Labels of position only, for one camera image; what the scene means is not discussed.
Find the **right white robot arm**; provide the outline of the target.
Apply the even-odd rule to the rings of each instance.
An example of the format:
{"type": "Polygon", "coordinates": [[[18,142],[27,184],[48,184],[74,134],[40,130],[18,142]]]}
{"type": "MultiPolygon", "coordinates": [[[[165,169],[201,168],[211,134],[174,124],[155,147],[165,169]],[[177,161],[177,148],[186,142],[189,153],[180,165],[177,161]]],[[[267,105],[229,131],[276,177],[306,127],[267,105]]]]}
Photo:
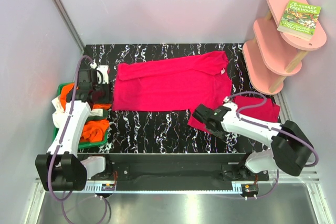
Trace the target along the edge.
{"type": "Polygon", "coordinates": [[[279,169],[291,176],[299,176],[313,154],[314,147],[301,128],[293,121],[284,124],[254,119],[238,113],[238,106],[227,102],[216,109],[200,104],[193,117],[203,123],[212,134],[236,133],[269,147],[262,152],[248,154],[238,167],[239,176],[250,180],[257,173],[279,169]]]}

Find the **magenta t-shirt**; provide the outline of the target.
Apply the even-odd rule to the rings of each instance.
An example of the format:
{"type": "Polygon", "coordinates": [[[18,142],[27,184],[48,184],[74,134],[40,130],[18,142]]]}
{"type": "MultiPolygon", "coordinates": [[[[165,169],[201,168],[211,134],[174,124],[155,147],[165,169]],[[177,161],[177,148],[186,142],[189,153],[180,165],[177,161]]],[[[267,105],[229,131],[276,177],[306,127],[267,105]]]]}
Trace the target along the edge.
{"type": "Polygon", "coordinates": [[[182,111],[216,108],[231,93],[224,51],[118,65],[112,108],[117,111],[182,111]]]}

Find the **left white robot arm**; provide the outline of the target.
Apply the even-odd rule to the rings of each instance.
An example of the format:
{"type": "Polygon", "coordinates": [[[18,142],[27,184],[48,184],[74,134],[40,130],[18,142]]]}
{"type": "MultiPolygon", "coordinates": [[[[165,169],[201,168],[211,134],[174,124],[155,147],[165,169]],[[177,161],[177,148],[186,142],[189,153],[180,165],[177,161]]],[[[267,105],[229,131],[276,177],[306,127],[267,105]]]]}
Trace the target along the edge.
{"type": "Polygon", "coordinates": [[[35,159],[46,191],[81,191],[91,177],[107,180],[113,175],[112,165],[103,156],[78,159],[80,137],[93,106],[112,102],[109,72],[107,65],[78,71],[76,84],[66,97],[66,119],[47,153],[35,159]]]}

